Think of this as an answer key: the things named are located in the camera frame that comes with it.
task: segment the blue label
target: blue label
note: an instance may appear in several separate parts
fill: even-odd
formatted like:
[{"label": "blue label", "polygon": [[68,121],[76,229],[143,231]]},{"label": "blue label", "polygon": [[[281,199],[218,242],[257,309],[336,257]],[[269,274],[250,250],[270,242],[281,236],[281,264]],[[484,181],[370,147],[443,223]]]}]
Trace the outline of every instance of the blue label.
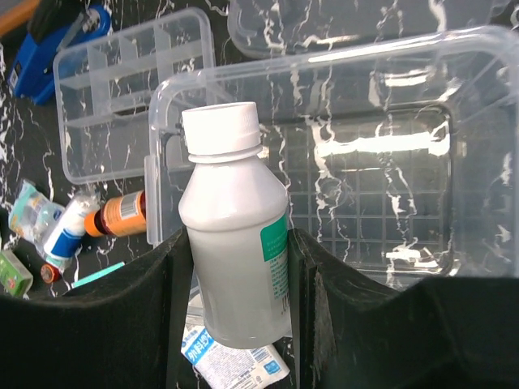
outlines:
[{"label": "blue label", "polygon": [[54,244],[54,248],[50,252],[58,257],[71,258],[78,250],[80,244],[81,237],[72,235],[68,231],[63,230]]},{"label": "blue label", "polygon": [[204,328],[193,344],[186,350],[184,354],[193,365],[196,365],[205,353],[211,348],[214,339],[208,334]]},{"label": "blue label", "polygon": [[263,366],[265,370],[267,370],[268,375],[273,375],[281,370],[281,367],[277,364],[276,361],[269,362],[267,365]]}]

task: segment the blue tool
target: blue tool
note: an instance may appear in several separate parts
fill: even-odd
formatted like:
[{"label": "blue tool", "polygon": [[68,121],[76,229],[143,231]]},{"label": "blue tool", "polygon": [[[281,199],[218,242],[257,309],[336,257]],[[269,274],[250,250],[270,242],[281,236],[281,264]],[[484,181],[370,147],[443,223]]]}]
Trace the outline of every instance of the blue tool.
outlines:
[{"label": "blue tool", "polygon": [[85,10],[80,2],[41,0],[9,75],[13,94],[44,104],[54,94],[52,65],[58,51],[104,36],[109,29],[110,16],[102,6]]}]

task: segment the clear plastic divider box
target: clear plastic divider box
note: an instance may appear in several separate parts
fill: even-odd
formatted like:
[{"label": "clear plastic divider box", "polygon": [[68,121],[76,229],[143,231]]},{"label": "clear plastic divider box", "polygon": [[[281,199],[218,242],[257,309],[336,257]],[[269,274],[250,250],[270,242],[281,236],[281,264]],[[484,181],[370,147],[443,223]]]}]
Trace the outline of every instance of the clear plastic divider box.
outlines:
[{"label": "clear plastic divider box", "polygon": [[150,104],[148,241],[182,225],[181,112],[255,101],[290,227],[395,288],[516,276],[518,49],[482,27],[174,76]]},{"label": "clear plastic divider box", "polygon": [[510,0],[233,0],[233,43],[253,58],[339,49],[490,22]]},{"label": "clear plastic divider box", "polygon": [[72,46],[54,60],[63,170],[75,184],[144,175],[148,109],[174,74],[214,66],[196,8]]}]

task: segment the red bottle cap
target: red bottle cap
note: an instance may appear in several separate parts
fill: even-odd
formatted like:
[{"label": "red bottle cap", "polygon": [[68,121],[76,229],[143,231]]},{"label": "red bottle cap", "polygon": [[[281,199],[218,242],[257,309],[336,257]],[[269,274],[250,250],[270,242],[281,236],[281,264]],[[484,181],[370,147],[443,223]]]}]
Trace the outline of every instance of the red bottle cap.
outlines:
[{"label": "red bottle cap", "polygon": [[48,263],[41,267],[40,275],[46,284],[52,284],[54,281],[59,280],[59,270]]}]

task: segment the black marble surface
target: black marble surface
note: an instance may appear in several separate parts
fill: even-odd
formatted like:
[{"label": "black marble surface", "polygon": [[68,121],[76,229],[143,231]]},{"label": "black marble surface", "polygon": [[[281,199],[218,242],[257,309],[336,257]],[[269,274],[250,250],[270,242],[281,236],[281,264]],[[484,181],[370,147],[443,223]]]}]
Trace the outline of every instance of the black marble surface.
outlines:
[{"label": "black marble surface", "polygon": [[[361,0],[350,0],[353,4]],[[429,0],[430,3],[443,3],[442,0]],[[388,7],[398,1],[387,1]],[[227,15],[229,3],[227,0],[104,0],[103,4],[112,15],[114,31],[143,23],[150,19],[178,11],[187,6],[197,6],[205,11],[210,19],[214,38],[215,58],[218,66],[243,62],[248,59],[241,54],[227,31]],[[507,10],[496,15],[495,23],[517,28],[517,12],[519,0],[513,0]],[[413,25],[420,25],[420,18],[435,23],[436,16],[431,18],[427,9],[414,10],[410,2],[402,2],[398,9],[404,20],[413,20]],[[58,119],[55,100],[45,106],[35,106],[26,99],[15,99],[6,85],[5,79],[15,48],[7,46],[0,50],[0,229],[2,232],[2,248],[13,250],[18,258],[34,275],[35,282],[28,293],[28,298],[42,296],[58,296],[65,293],[71,282],[108,267],[111,264],[136,259],[150,246],[145,234],[123,238],[85,239],[83,249],[74,259],[72,266],[66,270],[63,280],[48,286],[41,281],[39,272],[44,264],[38,257],[32,245],[20,240],[8,229],[7,215],[15,201],[17,187],[22,178],[34,182],[38,189],[53,201],[66,205],[71,196],[80,187],[73,186],[65,178],[62,171]],[[144,188],[142,177],[117,180],[115,182],[99,182],[95,187],[101,192],[103,199],[109,199],[121,194],[131,193]],[[277,387],[292,387],[295,383],[293,356],[288,340],[278,342],[277,348],[287,361],[292,374],[278,384]],[[203,380],[198,380],[198,374],[193,371],[187,361],[183,361],[178,387],[208,387]]]}]

